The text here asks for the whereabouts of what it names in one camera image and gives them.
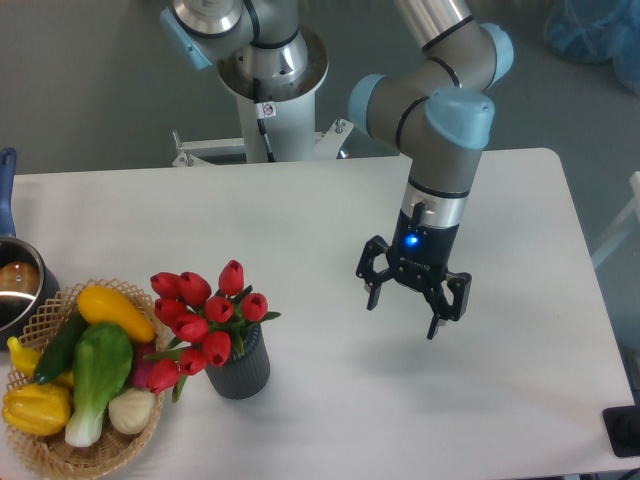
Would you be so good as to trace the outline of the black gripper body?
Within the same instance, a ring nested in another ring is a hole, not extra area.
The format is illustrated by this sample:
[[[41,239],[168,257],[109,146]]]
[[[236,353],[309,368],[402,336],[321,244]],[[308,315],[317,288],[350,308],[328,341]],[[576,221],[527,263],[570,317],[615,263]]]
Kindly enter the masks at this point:
[[[386,278],[415,291],[450,286],[448,261],[459,226],[436,228],[416,223],[400,211],[391,246],[385,256]]]

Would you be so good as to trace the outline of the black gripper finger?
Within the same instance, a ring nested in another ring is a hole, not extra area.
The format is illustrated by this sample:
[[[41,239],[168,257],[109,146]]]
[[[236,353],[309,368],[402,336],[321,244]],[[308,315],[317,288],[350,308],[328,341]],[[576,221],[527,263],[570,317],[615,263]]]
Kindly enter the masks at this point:
[[[432,310],[427,339],[432,340],[440,326],[448,321],[457,322],[467,308],[472,275],[467,272],[444,271],[444,277],[427,283],[425,300]]]
[[[368,292],[366,304],[368,310],[373,310],[377,306],[382,285],[393,278],[393,272],[388,264],[380,270],[375,267],[377,259],[387,262],[389,248],[389,244],[379,235],[372,237],[363,247],[356,268],[356,276],[363,280],[365,290]]]

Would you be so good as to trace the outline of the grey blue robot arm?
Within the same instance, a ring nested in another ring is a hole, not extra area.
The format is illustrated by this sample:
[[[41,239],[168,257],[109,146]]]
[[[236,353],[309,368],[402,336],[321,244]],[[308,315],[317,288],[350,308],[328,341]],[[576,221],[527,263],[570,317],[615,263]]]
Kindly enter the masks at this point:
[[[394,237],[369,240],[356,270],[375,306],[395,280],[424,295],[436,332],[461,318],[471,286],[448,260],[495,114],[486,91],[510,69],[509,36],[475,21],[462,1],[400,1],[423,63],[395,80],[369,75],[353,88],[350,122],[411,160]],[[315,94],[328,71],[320,38],[295,1],[172,1],[161,23],[196,68],[215,67],[235,96],[251,163],[318,155]]]

